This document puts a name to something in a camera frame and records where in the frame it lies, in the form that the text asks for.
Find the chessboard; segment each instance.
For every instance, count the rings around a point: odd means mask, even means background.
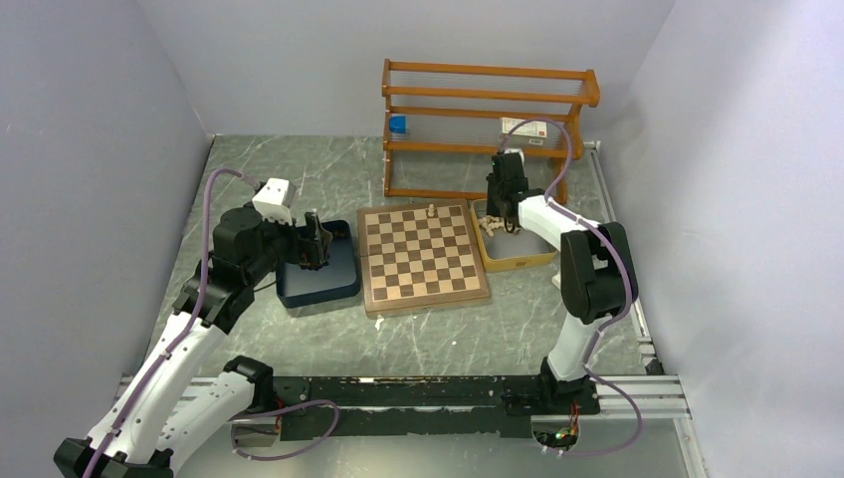
[[[463,199],[358,209],[366,312],[488,299],[490,288],[471,224]]]

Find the gray wall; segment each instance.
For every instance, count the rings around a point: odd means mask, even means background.
[[[210,131],[381,135],[384,58],[594,69],[617,112],[674,0],[140,0]]]
[[[713,476],[841,476],[844,4],[682,0],[603,136]]]
[[[209,137],[133,1],[0,11],[0,475],[59,476],[146,349]]]

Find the blue object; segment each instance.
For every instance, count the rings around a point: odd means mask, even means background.
[[[276,294],[288,309],[353,297],[360,292],[360,266],[351,227],[345,221],[324,222],[322,227],[334,234],[327,264],[318,271],[294,264],[282,264],[276,269]]]
[[[390,132],[407,133],[407,117],[390,117]]]

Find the gray marble surface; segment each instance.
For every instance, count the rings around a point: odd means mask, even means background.
[[[490,168],[485,155],[399,153],[395,161],[394,187],[483,191]],[[293,211],[300,220],[306,210],[315,208],[323,221],[343,219],[353,231],[360,207],[426,201],[384,197],[380,137],[217,136],[184,230],[153,343],[181,285],[195,270],[201,247],[201,192],[210,171],[220,166],[258,179],[289,179],[299,188]],[[546,160],[530,159],[526,172],[531,185],[545,186],[552,179]],[[586,160],[574,163],[567,183],[568,207],[606,220]],[[220,176],[213,190],[212,228],[224,211],[242,205],[252,195],[239,179]],[[200,375],[217,375],[236,355],[261,360],[276,374],[290,375],[536,373],[556,343],[565,317],[559,292],[550,281],[556,270],[556,264],[551,264],[489,273],[492,299],[488,303],[387,316],[379,328],[364,313],[361,294],[286,310],[270,287],[256,293],[255,303],[202,365]],[[265,284],[272,279],[268,277]],[[644,373],[631,319],[607,332],[592,364],[604,374]]]

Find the white box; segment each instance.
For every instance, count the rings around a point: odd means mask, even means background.
[[[504,136],[510,132],[511,129],[524,119],[518,118],[501,118],[501,132],[499,140],[504,139]],[[510,147],[538,147],[545,144],[548,139],[548,128],[545,121],[534,121],[519,126],[519,129],[513,132],[510,136],[510,142],[507,146]]]

